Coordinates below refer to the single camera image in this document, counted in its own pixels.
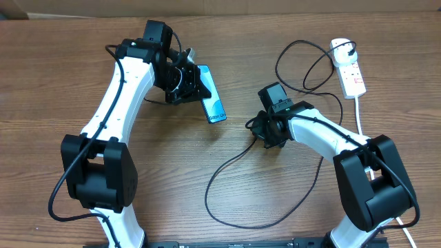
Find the Samsung Galaxy smartphone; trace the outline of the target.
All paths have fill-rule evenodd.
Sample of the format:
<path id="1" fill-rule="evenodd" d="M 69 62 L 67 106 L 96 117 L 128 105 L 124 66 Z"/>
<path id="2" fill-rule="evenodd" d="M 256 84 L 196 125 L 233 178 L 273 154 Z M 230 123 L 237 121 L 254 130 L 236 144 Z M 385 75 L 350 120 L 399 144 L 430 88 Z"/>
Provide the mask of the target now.
<path id="1" fill-rule="evenodd" d="M 201 71 L 201 82 L 211 93 L 210 97 L 203 98 L 201 100 L 205 115 L 207 117 L 207 122 L 213 124 L 225 121 L 227 119 L 227 115 L 223 108 L 223 104 L 216 89 L 216 85 L 209 67 L 207 65 L 198 65 L 198 68 Z"/>

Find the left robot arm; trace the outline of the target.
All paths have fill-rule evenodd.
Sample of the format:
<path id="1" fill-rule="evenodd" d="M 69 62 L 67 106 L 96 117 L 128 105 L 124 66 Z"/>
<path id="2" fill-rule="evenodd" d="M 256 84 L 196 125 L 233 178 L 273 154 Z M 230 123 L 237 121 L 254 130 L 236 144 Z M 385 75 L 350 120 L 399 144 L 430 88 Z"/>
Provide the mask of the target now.
<path id="1" fill-rule="evenodd" d="M 125 39 L 106 50 L 115 60 L 112 81 L 90 122 L 78 136 L 61 143 L 65 185 L 71 198 L 98 218 L 109 247 L 146 247 L 147 235 L 133 208 L 138 174 L 128 149 L 130 133 L 145 95 L 152 87 L 168 105 L 198 101 L 207 121 L 227 116 L 211 72 L 194 62 L 193 49 L 174 50 L 176 34 L 149 20 L 141 38 Z"/>

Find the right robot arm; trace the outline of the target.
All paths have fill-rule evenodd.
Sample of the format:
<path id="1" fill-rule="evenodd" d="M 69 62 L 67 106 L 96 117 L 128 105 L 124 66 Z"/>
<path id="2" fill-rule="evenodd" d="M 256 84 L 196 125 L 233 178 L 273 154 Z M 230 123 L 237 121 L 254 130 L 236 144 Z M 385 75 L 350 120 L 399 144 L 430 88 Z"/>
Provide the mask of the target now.
<path id="1" fill-rule="evenodd" d="M 414 208 L 416 216 L 408 226 L 419 221 L 416 193 L 388 136 L 369 138 L 346 130 L 313 105 L 294 103 L 279 83 L 264 87 L 258 96 L 264 108 L 246 126 L 265 148 L 292 140 L 334 164 L 345 217 L 322 238 L 294 239 L 295 247 L 388 247 L 379 234 L 406 227 L 392 225 L 394 218 Z"/>

